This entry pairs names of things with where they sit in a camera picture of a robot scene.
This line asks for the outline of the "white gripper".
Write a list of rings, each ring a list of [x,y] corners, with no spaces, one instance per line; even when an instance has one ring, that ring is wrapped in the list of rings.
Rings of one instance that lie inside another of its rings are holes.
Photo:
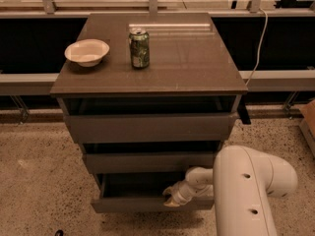
[[[190,185],[187,181],[179,181],[173,186],[167,187],[162,194],[171,195],[163,204],[166,207],[179,207],[188,204],[193,198],[200,197],[204,192],[205,185]]]

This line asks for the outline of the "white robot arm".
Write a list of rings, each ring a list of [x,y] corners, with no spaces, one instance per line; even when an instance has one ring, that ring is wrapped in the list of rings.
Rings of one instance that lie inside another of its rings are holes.
[[[212,197],[218,236],[278,236],[268,198],[283,198],[298,186],[284,159],[244,146],[223,148],[211,169],[192,167],[185,179],[167,187],[167,207]]]

